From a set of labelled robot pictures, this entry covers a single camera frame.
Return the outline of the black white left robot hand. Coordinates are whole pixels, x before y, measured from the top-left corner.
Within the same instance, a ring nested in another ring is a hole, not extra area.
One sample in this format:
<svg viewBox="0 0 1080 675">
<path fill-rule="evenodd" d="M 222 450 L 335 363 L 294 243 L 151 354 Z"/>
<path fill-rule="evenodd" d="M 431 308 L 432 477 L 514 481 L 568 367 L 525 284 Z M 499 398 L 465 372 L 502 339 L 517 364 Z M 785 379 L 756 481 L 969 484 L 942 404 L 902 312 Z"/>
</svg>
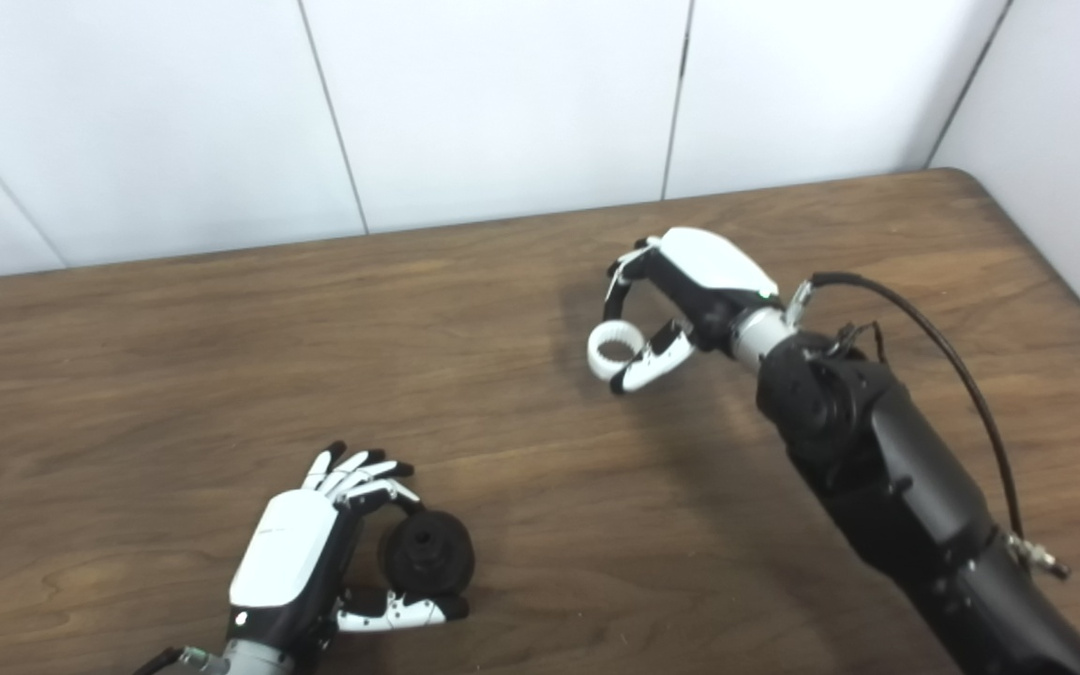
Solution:
<svg viewBox="0 0 1080 675">
<path fill-rule="evenodd" d="M 414 467 L 381 448 L 327 445 L 299 487 L 264 508 L 229 585 L 224 658 L 231 672 L 303 674 L 339 634 L 457 623 L 471 606 L 473 538 L 454 514 L 407 486 Z M 384 585 L 348 580 L 366 519 L 402 519 L 377 548 Z"/>
</svg>

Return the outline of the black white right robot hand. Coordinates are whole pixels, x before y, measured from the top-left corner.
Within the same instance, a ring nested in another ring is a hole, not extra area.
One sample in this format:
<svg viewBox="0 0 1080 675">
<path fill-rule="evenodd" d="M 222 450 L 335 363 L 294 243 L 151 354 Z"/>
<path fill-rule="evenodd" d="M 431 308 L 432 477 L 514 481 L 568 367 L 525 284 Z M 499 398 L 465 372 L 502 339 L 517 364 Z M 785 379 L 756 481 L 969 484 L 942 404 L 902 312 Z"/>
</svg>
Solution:
<svg viewBox="0 0 1080 675">
<path fill-rule="evenodd" d="M 720 352 L 759 372 L 774 347 L 796 333 L 761 266 L 701 228 L 639 240 L 606 274 L 611 282 L 603 321 L 588 337 L 588 365 L 617 395 L 652 383 L 698 352 Z M 623 320 L 626 296 L 643 281 L 681 312 L 651 337 Z"/>
</svg>

